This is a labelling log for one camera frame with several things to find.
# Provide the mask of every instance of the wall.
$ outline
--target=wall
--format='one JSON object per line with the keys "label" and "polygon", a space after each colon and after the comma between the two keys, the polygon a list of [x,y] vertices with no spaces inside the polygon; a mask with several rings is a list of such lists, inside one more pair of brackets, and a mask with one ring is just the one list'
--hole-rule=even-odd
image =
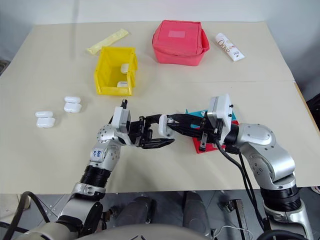
{"label": "wall", "polygon": [[12,59],[34,24],[266,21],[310,99],[320,93],[319,10],[319,0],[0,0],[0,56]]}

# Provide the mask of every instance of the yellow plastic bin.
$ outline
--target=yellow plastic bin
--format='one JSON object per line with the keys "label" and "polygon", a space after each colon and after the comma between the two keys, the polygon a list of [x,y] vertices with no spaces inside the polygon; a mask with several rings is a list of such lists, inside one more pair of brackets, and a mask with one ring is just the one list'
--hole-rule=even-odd
{"label": "yellow plastic bin", "polygon": [[[94,73],[96,92],[100,95],[131,96],[136,85],[137,57],[134,47],[103,47]],[[129,64],[126,74],[120,71],[122,64]],[[117,87],[127,82],[127,87]]]}

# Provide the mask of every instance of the white table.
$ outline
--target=white table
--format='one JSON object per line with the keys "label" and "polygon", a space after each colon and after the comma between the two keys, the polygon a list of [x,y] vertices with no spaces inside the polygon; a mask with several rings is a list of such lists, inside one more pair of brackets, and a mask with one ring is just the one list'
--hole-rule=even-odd
{"label": "white table", "polygon": [[[96,94],[98,57],[85,49],[120,28],[130,35],[114,46],[136,47],[138,59],[136,87],[126,97],[131,120],[206,109],[211,97],[229,93],[240,122],[268,126],[292,155],[298,186],[320,183],[319,131],[265,23],[203,22],[211,47],[197,67],[156,62],[151,40],[158,25],[33,28],[0,77],[0,193],[65,194],[80,180],[98,129],[123,99]],[[232,62],[212,41],[219,32],[246,58]],[[64,96],[81,97],[83,110],[64,112]],[[41,110],[54,112],[53,128],[36,127],[34,113]],[[109,192],[243,188],[239,170],[219,152],[196,154],[191,138],[181,135],[160,149],[123,147],[107,184]]]}

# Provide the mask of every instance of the red fabric box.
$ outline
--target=red fabric box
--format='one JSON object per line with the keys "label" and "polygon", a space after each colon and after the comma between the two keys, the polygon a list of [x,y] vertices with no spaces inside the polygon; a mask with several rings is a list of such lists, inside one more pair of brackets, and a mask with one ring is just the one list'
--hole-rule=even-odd
{"label": "red fabric box", "polygon": [[197,66],[210,48],[200,22],[172,20],[162,21],[152,46],[159,63],[188,66]]}

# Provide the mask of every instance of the yellow packet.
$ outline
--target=yellow packet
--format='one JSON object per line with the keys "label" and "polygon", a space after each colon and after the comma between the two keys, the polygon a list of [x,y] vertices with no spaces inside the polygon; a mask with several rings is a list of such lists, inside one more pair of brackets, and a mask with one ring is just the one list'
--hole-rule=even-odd
{"label": "yellow packet", "polygon": [[92,47],[87,48],[86,50],[89,53],[91,53],[92,55],[95,55],[97,52],[99,52],[101,50],[102,47],[110,46],[111,44],[122,39],[123,37],[127,36],[128,34],[129,34],[128,31],[121,28],[119,31],[111,34],[110,36],[108,36],[105,39],[103,39],[102,41],[96,43]]}

